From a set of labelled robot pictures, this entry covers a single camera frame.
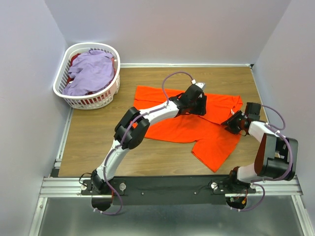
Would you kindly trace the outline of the orange t-shirt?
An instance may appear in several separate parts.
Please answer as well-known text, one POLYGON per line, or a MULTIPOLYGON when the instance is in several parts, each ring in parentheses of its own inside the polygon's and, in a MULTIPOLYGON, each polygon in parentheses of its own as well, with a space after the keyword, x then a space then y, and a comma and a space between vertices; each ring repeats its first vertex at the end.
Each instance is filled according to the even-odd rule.
POLYGON ((239 95, 207 94, 206 115, 183 115, 160 121, 148 129, 147 139, 174 143, 195 143, 192 154, 216 172, 240 141, 240 135, 225 130, 222 123, 239 111, 239 95))

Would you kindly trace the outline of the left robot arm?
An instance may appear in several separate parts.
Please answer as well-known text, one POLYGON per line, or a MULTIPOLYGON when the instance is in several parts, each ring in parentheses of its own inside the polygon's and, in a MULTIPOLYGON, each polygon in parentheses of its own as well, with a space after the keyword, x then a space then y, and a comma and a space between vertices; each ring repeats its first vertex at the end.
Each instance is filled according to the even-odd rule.
POLYGON ((183 115, 205 115, 207 96, 205 83, 195 83, 176 96, 157 106, 138 110, 131 107, 115 127, 112 146, 102 164, 91 174, 92 188, 98 194, 109 189, 111 180, 126 154, 138 147, 150 126, 183 115))

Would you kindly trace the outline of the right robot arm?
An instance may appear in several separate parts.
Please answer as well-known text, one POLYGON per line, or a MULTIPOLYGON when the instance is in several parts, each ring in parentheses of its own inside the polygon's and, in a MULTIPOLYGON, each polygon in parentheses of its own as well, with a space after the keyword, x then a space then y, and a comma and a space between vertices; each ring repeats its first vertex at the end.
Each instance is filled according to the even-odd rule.
POLYGON ((260 119, 259 103, 248 102, 244 112, 233 112, 232 116, 221 125, 232 134, 254 137, 259 142, 258 151, 252 164, 235 167, 229 177, 224 180, 224 186, 233 193, 248 189, 250 185, 260 181, 290 181, 296 172, 298 141, 284 136, 278 128, 260 119))

